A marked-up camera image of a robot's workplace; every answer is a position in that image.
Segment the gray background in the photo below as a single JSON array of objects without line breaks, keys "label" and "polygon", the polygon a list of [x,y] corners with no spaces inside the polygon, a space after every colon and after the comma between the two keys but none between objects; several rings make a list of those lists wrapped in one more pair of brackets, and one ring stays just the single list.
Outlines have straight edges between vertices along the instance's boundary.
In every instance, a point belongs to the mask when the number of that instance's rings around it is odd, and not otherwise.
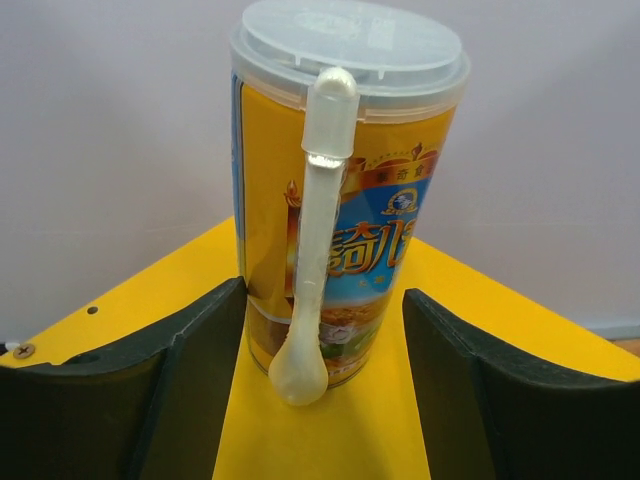
[{"label": "gray background", "polygon": [[[640,2],[387,1],[474,65],[419,236],[584,325],[639,325]],[[248,3],[0,3],[0,340],[231,215]]]}]

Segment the plastic spoon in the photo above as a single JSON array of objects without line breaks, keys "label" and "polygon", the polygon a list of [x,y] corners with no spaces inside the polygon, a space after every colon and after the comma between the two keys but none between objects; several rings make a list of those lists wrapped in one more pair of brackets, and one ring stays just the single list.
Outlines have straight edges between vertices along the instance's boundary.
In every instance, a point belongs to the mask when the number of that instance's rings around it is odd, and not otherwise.
[{"label": "plastic spoon", "polygon": [[269,367],[276,392],[291,405],[308,405],[327,389],[318,340],[320,310],[340,186],[353,154],[359,99],[355,80],[338,67],[320,73],[307,95],[295,301],[289,333]]}]

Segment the clear plastic lid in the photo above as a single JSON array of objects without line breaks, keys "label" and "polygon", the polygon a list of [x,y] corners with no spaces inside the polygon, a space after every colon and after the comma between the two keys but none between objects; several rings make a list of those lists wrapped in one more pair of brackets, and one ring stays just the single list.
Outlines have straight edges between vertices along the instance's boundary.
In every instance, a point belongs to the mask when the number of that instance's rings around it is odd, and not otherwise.
[{"label": "clear plastic lid", "polygon": [[264,0],[231,35],[233,68],[274,100],[304,109],[321,70],[339,66],[358,83],[360,117],[410,121],[455,105],[469,74],[449,28],[395,8],[352,1]]}]

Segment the yellow platform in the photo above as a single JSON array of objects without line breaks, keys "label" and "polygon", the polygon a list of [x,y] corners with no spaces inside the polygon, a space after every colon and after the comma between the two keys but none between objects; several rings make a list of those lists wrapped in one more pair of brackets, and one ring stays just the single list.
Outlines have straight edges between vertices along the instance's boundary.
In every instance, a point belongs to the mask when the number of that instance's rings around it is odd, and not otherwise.
[{"label": "yellow platform", "polygon": [[[233,220],[143,270],[34,337],[12,367],[61,363],[132,333],[236,276]],[[427,479],[404,341],[402,294],[419,288],[479,328],[560,365],[617,380],[640,378],[640,359],[486,276],[413,240],[371,360],[305,408],[284,405],[242,343],[215,480]]]}]

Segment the yellow canister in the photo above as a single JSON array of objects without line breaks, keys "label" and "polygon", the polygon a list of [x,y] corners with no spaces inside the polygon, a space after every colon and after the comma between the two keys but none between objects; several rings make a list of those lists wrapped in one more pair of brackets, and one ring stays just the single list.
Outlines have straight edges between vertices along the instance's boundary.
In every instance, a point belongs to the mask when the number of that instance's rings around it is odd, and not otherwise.
[{"label": "yellow canister", "polygon": [[267,0],[231,36],[235,217],[247,332],[267,370],[291,319],[305,95],[330,66],[361,95],[320,324],[329,385],[366,362],[469,73],[441,24],[350,1]]}]

